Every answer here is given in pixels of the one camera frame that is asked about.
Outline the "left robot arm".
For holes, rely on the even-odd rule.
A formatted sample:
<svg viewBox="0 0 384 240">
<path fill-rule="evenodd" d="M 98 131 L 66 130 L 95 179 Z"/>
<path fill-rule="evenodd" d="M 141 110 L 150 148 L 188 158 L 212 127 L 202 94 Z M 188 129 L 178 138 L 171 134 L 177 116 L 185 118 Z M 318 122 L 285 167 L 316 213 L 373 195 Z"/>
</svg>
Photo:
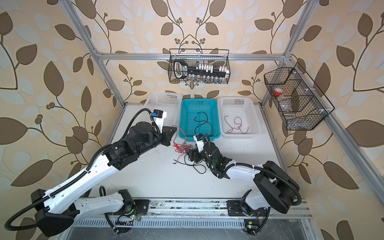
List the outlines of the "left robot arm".
<svg viewBox="0 0 384 240">
<path fill-rule="evenodd" d="M 167 112 L 139 111 L 150 115 L 150 122 L 129 123 L 122 138 L 100 148 L 87 167 L 60 185 L 34 191 L 32 203 L 18 211 L 5 223 L 8 231 L 38 228 L 47 237 L 64 232 L 81 219 L 94 215 L 121 212 L 135 202 L 128 190 L 98 198 L 84 198 L 83 194 L 107 177 L 138 160 L 139 156 L 159 145 L 170 146 L 175 127 L 164 126 Z"/>
</svg>

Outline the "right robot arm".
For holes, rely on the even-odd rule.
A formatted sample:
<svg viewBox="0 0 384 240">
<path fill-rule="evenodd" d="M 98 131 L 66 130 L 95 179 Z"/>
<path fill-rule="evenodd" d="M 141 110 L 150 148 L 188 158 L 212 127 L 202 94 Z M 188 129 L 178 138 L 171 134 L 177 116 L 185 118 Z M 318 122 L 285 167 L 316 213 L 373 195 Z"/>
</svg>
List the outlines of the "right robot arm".
<svg viewBox="0 0 384 240">
<path fill-rule="evenodd" d="M 256 185 L 257 190 L 247 190 L 234 207 L 244 216 L 254 216 L 260 209 L 274 209 L 286 214 L 291 206 L 302 203 L 300 187 L 275 162 L 267 161 L 257 166 L 239 163 L 223 156 L 214 143 L 198 143 L 196 149 L 187 151 L 190 161 L 206 164 L 218 179 L 238 179 Z"/>
</svg>

